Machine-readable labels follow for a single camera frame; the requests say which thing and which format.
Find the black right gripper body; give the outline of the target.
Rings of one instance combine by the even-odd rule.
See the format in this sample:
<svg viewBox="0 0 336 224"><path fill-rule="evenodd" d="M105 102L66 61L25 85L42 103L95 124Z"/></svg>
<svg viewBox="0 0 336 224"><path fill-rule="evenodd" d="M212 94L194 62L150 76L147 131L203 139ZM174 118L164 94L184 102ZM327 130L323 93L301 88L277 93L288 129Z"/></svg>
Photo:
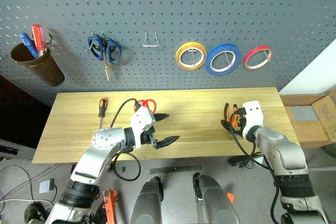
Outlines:
<svg viewBox="0 0 336 224"><path fill-rule="evenodd" d="M234 131L242 131L246 125L246 117L241 114L232 115L232 127Z"/></svg>

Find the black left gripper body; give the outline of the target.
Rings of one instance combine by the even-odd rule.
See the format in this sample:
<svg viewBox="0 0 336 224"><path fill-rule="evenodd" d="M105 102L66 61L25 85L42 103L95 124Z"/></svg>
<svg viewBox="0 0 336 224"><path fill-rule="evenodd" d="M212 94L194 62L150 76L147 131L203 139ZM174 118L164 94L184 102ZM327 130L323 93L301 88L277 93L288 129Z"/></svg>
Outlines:
<svg viewBox="0 0 336 224"><path fill-rule="evenodd" d="M141 136L141 144L150 144L153 148L157 148L157 139L154 137L155 128L152 126L147 131L144 131Z"/></svg>

